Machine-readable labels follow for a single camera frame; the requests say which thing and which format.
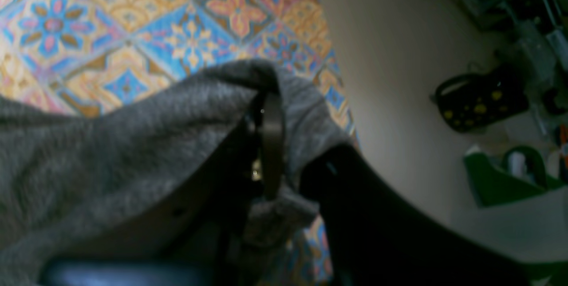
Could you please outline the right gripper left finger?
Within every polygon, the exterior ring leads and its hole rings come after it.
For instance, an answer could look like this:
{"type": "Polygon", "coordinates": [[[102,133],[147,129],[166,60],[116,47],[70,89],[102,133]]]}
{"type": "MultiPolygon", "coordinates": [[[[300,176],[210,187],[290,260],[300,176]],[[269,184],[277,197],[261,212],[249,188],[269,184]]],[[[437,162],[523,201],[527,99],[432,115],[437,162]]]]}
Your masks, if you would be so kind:
{"type": "Polygon", "coordinates": [[[226,261],[231,231],[242,232],[253,201],[276,199],[284,178],[284,114],[274,93],[254,97],[221,144],[172,193],[110,232],[51,258],[42,286],[221,286],[238,277],[226,261]],[[182,263],[176,252],[204,225],[213,260],[182,263]]]}

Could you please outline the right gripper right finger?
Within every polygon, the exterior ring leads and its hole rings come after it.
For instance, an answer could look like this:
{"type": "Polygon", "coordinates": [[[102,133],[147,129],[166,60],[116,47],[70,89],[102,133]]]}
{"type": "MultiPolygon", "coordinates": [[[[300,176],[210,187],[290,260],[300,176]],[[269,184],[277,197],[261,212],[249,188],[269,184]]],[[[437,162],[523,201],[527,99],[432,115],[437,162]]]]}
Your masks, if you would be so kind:
{"type": "Polygon", "coordinates": [[[319,204],[333,286],[529,286],[513,260],[418,211],[348,145],[308,163],[301,194],[319,204]]]}

